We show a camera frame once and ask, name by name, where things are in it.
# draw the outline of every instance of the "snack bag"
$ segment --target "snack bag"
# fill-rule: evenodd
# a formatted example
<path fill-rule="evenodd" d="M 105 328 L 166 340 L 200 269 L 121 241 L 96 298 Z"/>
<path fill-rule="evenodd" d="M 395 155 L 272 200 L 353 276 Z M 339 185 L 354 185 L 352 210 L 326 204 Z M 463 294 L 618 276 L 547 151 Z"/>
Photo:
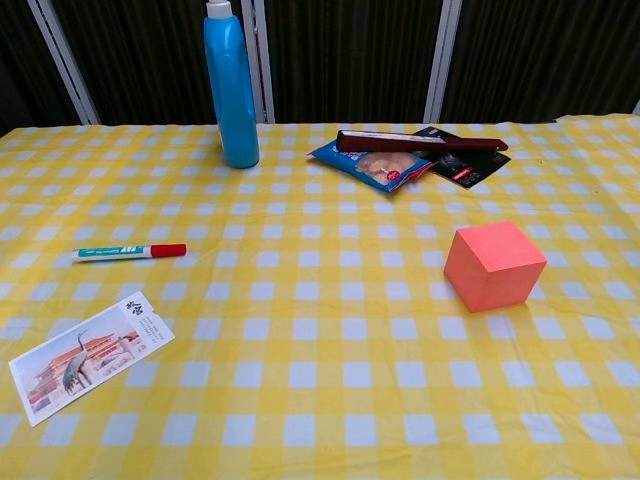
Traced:
<path fill-rule="evenodd" d="M 434 164 L 406 152 L 338 152 L 335 141 L 314 150 L 311 155 L 383 192 L 393 192 Z"/>

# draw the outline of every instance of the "green marker label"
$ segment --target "green marker label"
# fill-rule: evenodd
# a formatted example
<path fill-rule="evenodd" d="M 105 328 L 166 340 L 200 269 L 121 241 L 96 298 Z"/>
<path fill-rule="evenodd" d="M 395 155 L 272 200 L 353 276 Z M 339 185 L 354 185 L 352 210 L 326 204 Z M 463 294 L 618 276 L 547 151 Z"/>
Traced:
<path fill-rule="evenodd" d="M 78 257 L 104 257 L 107 255 L 136 255 L 141 253 L 144 253 L 143 246 L 81 248 L 78 250 Z"/>

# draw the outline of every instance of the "tablecloth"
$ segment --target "tablecloth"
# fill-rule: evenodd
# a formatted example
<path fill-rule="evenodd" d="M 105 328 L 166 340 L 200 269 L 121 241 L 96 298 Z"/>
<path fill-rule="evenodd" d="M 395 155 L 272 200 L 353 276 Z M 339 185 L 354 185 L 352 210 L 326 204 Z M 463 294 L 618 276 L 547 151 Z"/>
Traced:
<path fill-rule="evenodd" d="M 307 160 L 345 127 L 261 125 L 244 171 L 211 126 L 0 140 L 0 477 L 640 476 L 640 119 L 444 125 L 512 161 L 393 196 Z M 502 220 L 548 266 L 469 314 L 448 248 Z M 167 242 L 189 253 L 71 264 Z M 176 339 L 31 428 L 7 361 L 137 290 Z"/>

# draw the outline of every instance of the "postcard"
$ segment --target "postcard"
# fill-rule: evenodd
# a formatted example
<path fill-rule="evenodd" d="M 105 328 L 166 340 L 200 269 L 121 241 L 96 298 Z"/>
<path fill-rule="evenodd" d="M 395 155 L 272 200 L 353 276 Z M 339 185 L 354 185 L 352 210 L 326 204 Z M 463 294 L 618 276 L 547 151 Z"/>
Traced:
<path fill-rule="evenodd" d="M 174 338 L 137 292 L 11 360 L 9 368 L 31 426 Z"/>

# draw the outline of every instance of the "orange cube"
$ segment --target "orange cube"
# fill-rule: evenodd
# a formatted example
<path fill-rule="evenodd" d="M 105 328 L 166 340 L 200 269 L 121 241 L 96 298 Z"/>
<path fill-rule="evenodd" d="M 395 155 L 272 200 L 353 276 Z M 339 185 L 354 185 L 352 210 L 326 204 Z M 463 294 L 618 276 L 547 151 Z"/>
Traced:
<path fill-rule="evenodd" d="M 444 273 L 471 312 L 524 302 L 547 264 L 511 222 L 456 231 Z"/>

